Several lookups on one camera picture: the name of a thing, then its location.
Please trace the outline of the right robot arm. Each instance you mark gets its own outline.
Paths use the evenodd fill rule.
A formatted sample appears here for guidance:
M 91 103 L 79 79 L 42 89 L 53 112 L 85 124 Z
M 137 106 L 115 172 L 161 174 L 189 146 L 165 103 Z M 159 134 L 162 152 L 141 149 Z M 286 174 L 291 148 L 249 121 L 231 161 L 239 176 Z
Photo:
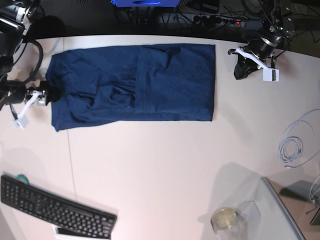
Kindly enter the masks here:
M 58 98 L 47 81 L 39 86 L 27 84 L 36 80 L 44 59 L 41 44 L 28 36 L 29 29 L 36 22 L 35 15 L 40 6 L 39 0 L 2 0 L 0 2 L 0 107 L 9 106 L 12 123 L 25 129 L 29 121 L 27 110 L 34 104 L 47 106 Z M 20 60 L 28 44 L 38 49 L 38 61 L 25 80 L 8 80 L 8 73 Z

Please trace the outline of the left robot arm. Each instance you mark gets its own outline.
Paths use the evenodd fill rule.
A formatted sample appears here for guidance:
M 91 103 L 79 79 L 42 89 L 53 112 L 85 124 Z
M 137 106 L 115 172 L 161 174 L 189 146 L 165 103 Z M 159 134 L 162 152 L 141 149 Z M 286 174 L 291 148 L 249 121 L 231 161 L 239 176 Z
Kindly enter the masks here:
M 263 81 L 278 82 L 280 71 L 276 68 L 274 50 L 294 31 L 291 1 L 259 0 L 258 3 L 263 13 L 262 29 L 246 31 L 243 38 L 247 44 L 228 51 L 229 55 L 237 56 L 233 74 L 236 80 L 243 80 L 262 70 Z

